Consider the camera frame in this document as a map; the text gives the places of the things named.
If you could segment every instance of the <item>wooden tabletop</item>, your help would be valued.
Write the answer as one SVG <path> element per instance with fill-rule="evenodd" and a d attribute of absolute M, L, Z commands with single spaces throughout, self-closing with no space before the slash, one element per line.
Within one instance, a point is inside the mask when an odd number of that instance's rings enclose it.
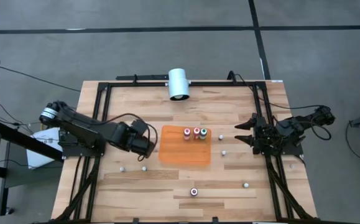
<path fill-rule="evenodd" d="M 97 85 L 95 81 L 83 83 L 77 112 L 92 116 Z M 271 103 L 288 106 L 283 83 L 267 82 L 267 88 Z M 159 141 L 149 159 L 142 162 L 137 161 L 137 154 L 108 145 L 99 167 L 92 222 L 131 222 L 133 218 L 141 222 L 210 222 L 215 216 L 229 222 L 275 220 L 264 158 L 234 139 L 235 135 L 251 134 L 234 128 L 256 112 L 251 90 L 243 86 L 190 87 L 190 96 L 185 101 L 170 101 L 167 87 L 113 88 L 108 119 L 134 113 L 155 126 L 159 135 L 166 124 L 211 129 L 211 164 L 204 168 L 161 164 Z M 290 110 L 274 106 L 272 113 L 279 120 L 291 116 Z M 304 165 L 294 156 L 282 158 L 289 190 L 310 215 L 316 216 Z M 73 157 L 64 163 L 52 218 L 69 203 L 77 160 Z M 126 172 L 119 171 L 121 166 Z M 193 187 L 198 189 L 196 197 L 190 196 Z M 283 196 L 278 191 L 285 217 Z M 87 198 L 88 193 L 80 217 L 85 216 Z"/>

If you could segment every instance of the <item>metal bracket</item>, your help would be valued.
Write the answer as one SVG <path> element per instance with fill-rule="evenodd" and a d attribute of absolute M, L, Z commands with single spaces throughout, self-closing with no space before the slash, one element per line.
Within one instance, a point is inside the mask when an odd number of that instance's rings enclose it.
<path fill-rule="evenodd" d="M 218 224 L 218 217 L 213 217 L 213 224 Z"/>
<path fill-rule="evenodd" d="M 97 92 L 101 92 L 108 87 L 109 83 L 98 83 Z"/>
<path fill-rule="evenodd" d="M 227 80 L 232 80 L 233 83 L 236 83 L 236 77 L 235 77 L 235 73 L 231 70 L 229 71 L 228 73 L 228 76 L 227 76 Z"/>
<path fill-rule="evenodd" d="M 136 86 L 138 83 L 137 83 L 137 80 L 138 80 L 138 77 L 137 77 L 137 75 L 136 74 L 134 74 L 134 78 L 133 78 L 133 80 L 132 80 L 132 84 L 134 85 L 134 86 Z"/>
<path fill-rule="evenodd" d="M 133 80 L 133 75 L 122 75 L 116 77 L 116 80 Z M 137 75 L 137 80 L 168 80 L 168 75 Z"/>
<path fill-rule="evenodd" d="M 259 87 L 260 90 L 267 90 L 267 84 L 265 82 L 256 82 L 256 86 Z"/>

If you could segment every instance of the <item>black metal frame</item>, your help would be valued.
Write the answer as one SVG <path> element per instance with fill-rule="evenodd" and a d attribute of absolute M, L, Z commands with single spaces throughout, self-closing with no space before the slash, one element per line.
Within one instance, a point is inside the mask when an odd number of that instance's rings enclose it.
<path fill-rule="evenodd" d="M 14 143 L 22 146 L 26 149 L 39 153 L 43 156 L 49 157 L 55 161 L 62 162 L 62 152 L 46 145 L 37 139 L 34 139 L 26 134 L 20 133 L 16 129 L 12 129 L 5 124 L 0 123 L 0 134 L 1 137 L 8 141 L 8 144 Z M 9 158 L 9 150 L 6 151 L 5 159 Z M 0 167 L 0 178 L 2 178 L 1 189 L 0 189 L 0 216 L 10 214 L 7 213 L 7 200 L 9 194 L 9 188 L 6 185 L 6 174 L 7 174 L 7 161 L 4 162 L 3 167 Z"/>
<path fill-rule="evenodd" d="M 138 82 L 137 80 L 138 80 L 138 76 L 134 75 L 132 77 L 132 82 L 126 82 L 126 83 L 101 82 L 101 83 L 99 83 L 98 91 L 97 91 L 97 95 L 96 95 L 96 101 L 95 101 L 95 105 L 94 105 L 93 118 L 97 119 L 99 104 L 101 103 L 101 96 L 102 96 L 103 90 L 106 90 L 106 96 L 105 96 L 104 107 L 103 107 L 102 121 L 106 121 L 106 119 L 108 117 L 109 102 L 111 99 L 112 88 L 114 88 L 114 87 L 133 87 L 133 86 L 138 86 L 138 87 L 143 87 L 143 86 L 145 86 L 145 87 L 147 87 L 147 86 L 164 87 L 165 86 L 165 82 L 163 82 L 163 81 L 160 81 L 160 82 Z M 251 88 L 251 90 L 253 92 L 253 98 L 254 98 L 254 102 L 256 104 L 257 115 L 263 116 L 262 110 L 261 110 L 261 103 L 260 103 L 260 99 L 259 99 L 259 92 L 258 92 L 258 90 L 260 90 L 263 95 L 262 100 L 264 101 L 264 106 L 265 106 L 265 110 L 267 113 L 267 118 L 269 120 L 269 123 L 270 124 L 274 123 L 274 121 L 272 119 L 272 111 L 270 108 L 269 97 L 268 97 L 268 92 L 267 92 L 267 87 L 266 87 L 265 82 L 238 82 L 236 80 L 235 74 L 233 72 L 229 73 L 227 80 L 231 80 L 231 81 L 191 82 L 190 87 L 193 87 L 193 86 L 247 86 L 247 87 Z M 287 181 L 286 181 L 286 177 L 285 177 L 285 171 L 284 171 L 281 155 L 278 155 L 275 157 L 279 173 L 276 173 L 276 171 L 274 169 L 274 165 L 272 163 L 271 156 L 265 155 L 264 157 L 265 157 L 265 163 L 266 163 L 266 167 L 267 167 L 267 171 L 268 171 L 268 175 L 269 175 L 269 183 L 270 183 L 270 189 L 271 189 L 271 194 L 272 194 L 272 201 L 273 201 L 273 205 L 274 205 L 275 217 L 276 217 L 277 222 L 336 223 L 336 222 L 321 221 L 320 219 L 313 218 L 309 214 L 307 214 L 304 211 L 304 209 L 297 203 L 296 199 L 292 196 L 292 194 L 289 192 L 289 190 L 287 188 Z M 100 162 L 100 157 L 95 158 L 95 163 L 98 163 L 98 165 L 99 165 L 99 162 Z M 90 164 L 90 158 L 86 157 L 84 164 L 83 164 L 83 170 L 81 173 L 80 186 L 82 186 L 84 184 L 84 181 L 85 181 L 87 173 L 88 173 L 89 164 Z M 95 180 L 91 184 L 90 195 L 89 195 L 87 209 L 86 209 L 86 217 L 84 219 L 81 219 L 82 223 L 87 223 L 87 222 L 91 221 L 94 198 L 95 198 L 95 193 L 96 193 L 96 181 L 97 181 L 97 178 L 95 178 Z M 285 206 L 286 206 L 286 211 L 287 211 L 287 218 L 283 218 L 282 214 L 281 214 L 279 198 L 278 198 L 278 193 L 277 193 L 277 188 L 276 188 L 277 185 L 284 195 Z M 75 216 L 73 217 L 74 218 L 73 220 L 60 221 L 60 222 L 71 223 L 71 222 L 80 221 L 80 207 L 81 207 L 81 202 L 76 207 Z M 294 218 L 293 209 L 296 211 L 297 215 L 301 219 Z M 225 223 L 235 224 L 235 223 L 250 223 L 250 222 L 225 222 Z"/>

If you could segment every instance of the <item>wood plank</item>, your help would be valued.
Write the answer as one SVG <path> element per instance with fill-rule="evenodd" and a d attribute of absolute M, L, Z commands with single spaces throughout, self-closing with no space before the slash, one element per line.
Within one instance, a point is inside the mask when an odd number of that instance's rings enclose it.
<path fill-rule="evenodd" d="M 288 106 L 284 84 L 266 83 L 270 102 Z M 83 83 L 78 112 L 92 115 L 97 86 L 97 81 Z M 206 167 L 162 164 L 158 158 L 160 141 L 150 158 L 142 162 L 137 161 L 134 153 L 107 146 L 99 168 L 92 222 L 131 222 L 134 217 L 141 222 L 210 222 L 215 216 L 228 222 L 275 220 L 264 158 L 253 155 L 247 144 L 234 139 L 235 135 L 252 134 L 234 128 L 255 113 L 249 88 L 191 87 L 192 97 L 181 102 L 170 101 L 166 87 L 115 87 L 112 91 L 109 118 L 134 113 L 156 127 L 159 134 L 166 124 L 211 129 L 211 164 Z M 102 109 L 103 103 L 99 106 L 99 118 Z M 271 109 L 278 119 L 292 115 L 287 109 L 274 106 Z M 132 118 L 123 117 L 119 121 L 130 122 Z M 224 136 L 222 141 L 218 139 L 220 134 Z M 308 213 L 316 215 L 304 165 L 293 156 L 283 156 L 282 160 L 289 190 Z M 69 203 L 76 163 L 77 158 L 64 163 L 52 218 L 59 216 Z M 122 166 L 126 172 L 119 171 Z M 147 172 L 141 170 L 143 166 L 148 168 Z M 190 195 L 193 187 L 198 189 L 196 197 Z M 83 200 L 81 217 L 85 216 L 87 198 L 88 194 Z M 284 200 L 279 200 L 285 214 Z"/>

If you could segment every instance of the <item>white cylinder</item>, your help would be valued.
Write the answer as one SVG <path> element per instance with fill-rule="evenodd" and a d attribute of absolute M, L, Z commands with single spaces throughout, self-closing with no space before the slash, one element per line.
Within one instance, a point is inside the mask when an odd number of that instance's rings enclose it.
<path fill-rule="evenodd" d="M 171 100 L 186 100 L 190 97 L 184 69 L 174 68 L 168 72 L 168 93 Z"/>

